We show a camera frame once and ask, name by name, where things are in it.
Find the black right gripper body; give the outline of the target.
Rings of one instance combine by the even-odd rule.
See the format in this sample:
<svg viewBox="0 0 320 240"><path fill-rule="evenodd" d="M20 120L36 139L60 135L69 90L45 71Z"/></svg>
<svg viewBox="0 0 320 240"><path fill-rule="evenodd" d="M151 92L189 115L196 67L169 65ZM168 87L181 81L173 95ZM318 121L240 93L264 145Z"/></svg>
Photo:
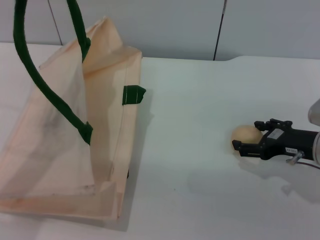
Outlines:
<svg viewBox="0 0 320 240"><path fill-rule="evenodd" d="M298 151L303 152L303 158L313 160L313 145L316 131L275 128L263 135L260 145L260 158L269 160L275 156L287 155L293 157Z"/></svg>

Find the round egg yolk pastry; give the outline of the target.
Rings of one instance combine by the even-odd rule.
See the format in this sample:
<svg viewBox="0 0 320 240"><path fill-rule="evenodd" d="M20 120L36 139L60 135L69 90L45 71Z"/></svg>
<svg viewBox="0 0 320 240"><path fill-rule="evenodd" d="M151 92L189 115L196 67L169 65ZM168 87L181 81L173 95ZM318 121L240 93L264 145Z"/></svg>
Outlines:
<svg viewBox="0 0 320 240"><path fill-rule="evenodd" d="M252 125L240 125L231 134L231 141L241 141L243 144L258 144L263 133Z"/></svg>

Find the white handbag with green handles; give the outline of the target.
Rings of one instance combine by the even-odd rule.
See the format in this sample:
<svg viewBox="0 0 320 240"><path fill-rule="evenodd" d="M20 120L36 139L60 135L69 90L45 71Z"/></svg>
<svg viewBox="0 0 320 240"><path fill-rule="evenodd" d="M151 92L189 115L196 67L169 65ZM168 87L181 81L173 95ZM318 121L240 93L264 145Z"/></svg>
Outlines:
<svg viewBox="0 0 320 240"><path fill-rule="evenodd" d="M15 0L13 40L35 88L0 153L0 213L99 221L121 215L132 158L142 52L107 17L36 67L25 37L28 0Z"/></svg>

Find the thin black vertical pole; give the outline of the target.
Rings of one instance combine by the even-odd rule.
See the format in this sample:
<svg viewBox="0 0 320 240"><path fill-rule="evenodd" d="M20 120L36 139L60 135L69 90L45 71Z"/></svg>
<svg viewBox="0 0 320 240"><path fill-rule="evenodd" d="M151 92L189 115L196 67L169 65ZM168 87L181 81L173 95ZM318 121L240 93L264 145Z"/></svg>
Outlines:
<svg viewBox="0 0 320 240"><path fill-rule="evenodd" d="M219 24L219 29L218 29L218 34L217 34L214 54L213 54L213 61L216 60L216 56L217 56L219 40L220 40L222 25L223 25L223 21L224 21L225 11L226 11L226 7L227 7L227 2L228 2L228 0L224 0L224 3L223 3L223 9L222 9L222 13L221 13L220 24Z"/></svg>

